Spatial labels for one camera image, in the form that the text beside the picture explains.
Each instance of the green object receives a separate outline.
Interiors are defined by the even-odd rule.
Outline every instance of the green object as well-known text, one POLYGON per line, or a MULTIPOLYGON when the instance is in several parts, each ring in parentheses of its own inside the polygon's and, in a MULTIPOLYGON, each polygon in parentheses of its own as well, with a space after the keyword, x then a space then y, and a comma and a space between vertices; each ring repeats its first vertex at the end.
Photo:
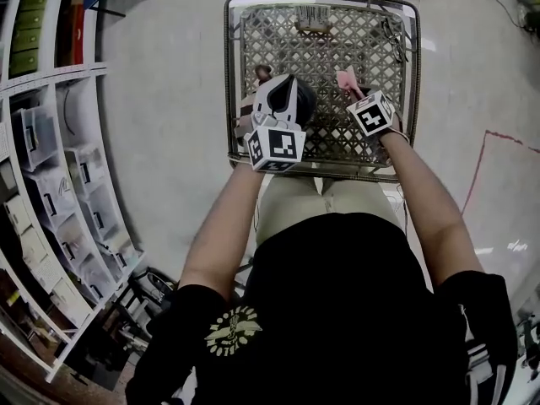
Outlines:
POLYGON ((43 9, 19 12, 15 20, 16 30, 39 29, 43 21, 43 9))
POLYGON ((21 0, 19 11, 45 9, 47 0, 21 0))
POLYGON ((9 77, 13 78, 24 73, 37 70, 37 50, 14 52, 9 63, 9 77))
POLYGON ((13 52, 33 50, 40 47, 41 29, 17 30, 13 35, 13 52))

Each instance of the table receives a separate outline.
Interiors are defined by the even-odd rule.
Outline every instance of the table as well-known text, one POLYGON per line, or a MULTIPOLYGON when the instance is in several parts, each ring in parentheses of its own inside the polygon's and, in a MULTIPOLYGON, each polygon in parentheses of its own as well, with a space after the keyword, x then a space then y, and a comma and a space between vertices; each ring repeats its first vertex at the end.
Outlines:
POLYGON ((257 89, 255 66, 292 73, 317 94, 303 161, 287 174, 395 182, 386 151, 346 112, 336 70, 353 65, 361 86, 381 89, 414 141, 420 85, 419 12, 401 0, 228 0, 224 9, 225 93, 231 164, 249 162, 234 135, 240 102, 257 89), (298 31, 298 6, 329 7, 327 33, 298 31))

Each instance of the pink object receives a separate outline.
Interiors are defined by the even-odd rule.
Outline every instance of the pink object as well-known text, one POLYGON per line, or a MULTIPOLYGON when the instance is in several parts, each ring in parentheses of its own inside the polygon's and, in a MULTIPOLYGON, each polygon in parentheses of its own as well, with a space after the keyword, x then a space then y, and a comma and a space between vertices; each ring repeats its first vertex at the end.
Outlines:
POLYGON ((347 91, 353 91, 359 97, 359 100, 362 100, 365 97, 365 94, 362 93, 358 83, 356 82, 356 74, 354 73, 354 68, 352 66, 347 67, 347 72, 345 71, 336 71, 337 85, 340 89, 347 91))

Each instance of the chair leg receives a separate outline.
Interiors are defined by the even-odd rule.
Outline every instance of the chair leg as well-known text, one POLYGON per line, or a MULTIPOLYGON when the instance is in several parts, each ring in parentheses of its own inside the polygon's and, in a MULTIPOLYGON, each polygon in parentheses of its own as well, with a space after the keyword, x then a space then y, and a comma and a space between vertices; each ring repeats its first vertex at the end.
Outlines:
POLYGON ((96 6, 93 6, 90 9, 94 10, 95 12, 103 12, 104 14, 115 15, 117 17, 126 18, 126 15, 120 12, 115 12, 114 10, 97 8, 96 6))

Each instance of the red line on floor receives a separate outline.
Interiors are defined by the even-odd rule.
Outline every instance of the red line on floor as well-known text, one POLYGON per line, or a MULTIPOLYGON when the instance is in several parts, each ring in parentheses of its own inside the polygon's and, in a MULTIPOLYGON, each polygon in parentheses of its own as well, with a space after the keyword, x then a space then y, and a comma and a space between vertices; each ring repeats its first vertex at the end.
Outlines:
POLYGON ((480 155, 478 156, 478 162, 476 163, 476 169, 474 170, 474 177, 472 178, 471 187, 469 187, 469 193, 467 194, 467 199, 465 200, 465 204, 463 205, 463 208, 462 208, 462 215, 465 212, 465 207, 467 206, 467 204, 469 203, 469 200, 471 199, 471 195, 473 194, 474 185, 476 184, 476 179, 478 177, 478 171, 480 170, 480 164, 482 163, 483 150, 485 149, 486 138, 488 137, 488 135, 491 135, 491 136, 497 137, 497 138, 501 138, 501 139, 509 139, 510 141, 513 141, 516 144, 520 144, 523 147, 527 147, 529 150, 532 150, 534 153, 540 154, 540 149, 539 148, 533 148, 533 147, 526 146, 523 143, 523 141, 521 141, 519 139, 511 137, 510 135, 504 135, 503 133, 492 132, 490 130, 486 130, 486 132, 483 135, 482 148, 480 149, 480 155))

